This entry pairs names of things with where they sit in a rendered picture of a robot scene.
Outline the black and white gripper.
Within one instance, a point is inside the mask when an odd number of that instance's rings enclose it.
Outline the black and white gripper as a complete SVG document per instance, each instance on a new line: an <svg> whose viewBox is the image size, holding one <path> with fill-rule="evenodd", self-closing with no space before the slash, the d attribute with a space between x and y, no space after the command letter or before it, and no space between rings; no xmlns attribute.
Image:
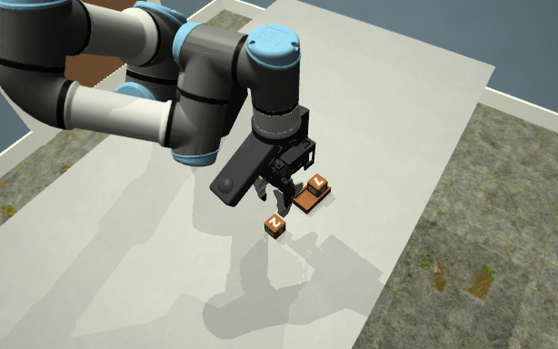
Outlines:
<svg viewBox="0 0 558 349"><path fill-rule="evenodd" d="M290 211L292 201L302 191L304 186L303 182L294 184L291 175L295 174L302 167L304 167L304 170L308 169L314 163L316 142L308 137L309 109L299 105L298 126L289 135L271 137L261 134L254 126L254 115L252 116L251 124L253 134L259 141L281 147L270 164L254 182L254 188L259 198L266 201L267 193L265 188L267 184L269 183L276 187L274 195L277 200L277 213L282 218L285 218ZM292 139L294 140L292 141ZM309 154L311 152L312 159L309 161Z"/></svg>

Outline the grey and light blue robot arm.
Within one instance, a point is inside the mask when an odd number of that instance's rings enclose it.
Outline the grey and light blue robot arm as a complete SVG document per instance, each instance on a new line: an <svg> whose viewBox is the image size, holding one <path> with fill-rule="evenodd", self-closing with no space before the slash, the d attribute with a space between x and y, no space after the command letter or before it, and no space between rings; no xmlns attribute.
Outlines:
<svg viewBox="0 0 558 349"><path fill-rule="evenodd" d="M119 57L125 83L109 92L66 79L66 56L80 54ZM17 106L55 128L158 143L183 165L215 163L233 84L250 89L261 134L292 133L300 59L299 37L284 25L247 35L145 1L119 12L81 0L0 0L0 86ZM210 190L235 207L280 149L252 131Z"/></svg>

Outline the brown number cube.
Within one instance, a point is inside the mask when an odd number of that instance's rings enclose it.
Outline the brown number cube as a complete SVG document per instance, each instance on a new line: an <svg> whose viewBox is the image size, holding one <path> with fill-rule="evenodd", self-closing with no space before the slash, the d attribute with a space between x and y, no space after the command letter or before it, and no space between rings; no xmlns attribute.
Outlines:
<svg viewBox="0 0 558 349"><path fill-rule="evenodd" d="M264 222L264 230L275 240L286 230L285 221L277 214L273 214Z"/></svg>
<svg viewBox="0 0 558 349"><path fill-rule="evenodd" d="M325 180L319 174L315 174L309 181L307 181L307 191L318 198L323 192L327 190L327 184L327 180Z"/></svg>

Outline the orange wooden tray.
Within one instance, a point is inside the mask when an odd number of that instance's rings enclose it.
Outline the orange wooden tray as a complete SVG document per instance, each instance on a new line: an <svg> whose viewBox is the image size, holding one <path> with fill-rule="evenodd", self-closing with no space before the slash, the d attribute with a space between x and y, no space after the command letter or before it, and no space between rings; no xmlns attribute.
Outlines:
<svg viewBox="0 0 558 349"><path fill-rule="evenodd" d="M323 192L318 198L307 191L307 185L302 189L302 191L296 196L292 201L299 209L304 213L308 214L313 210L327 195L331 193L331 187L328 185L327 190Z"/></svg>

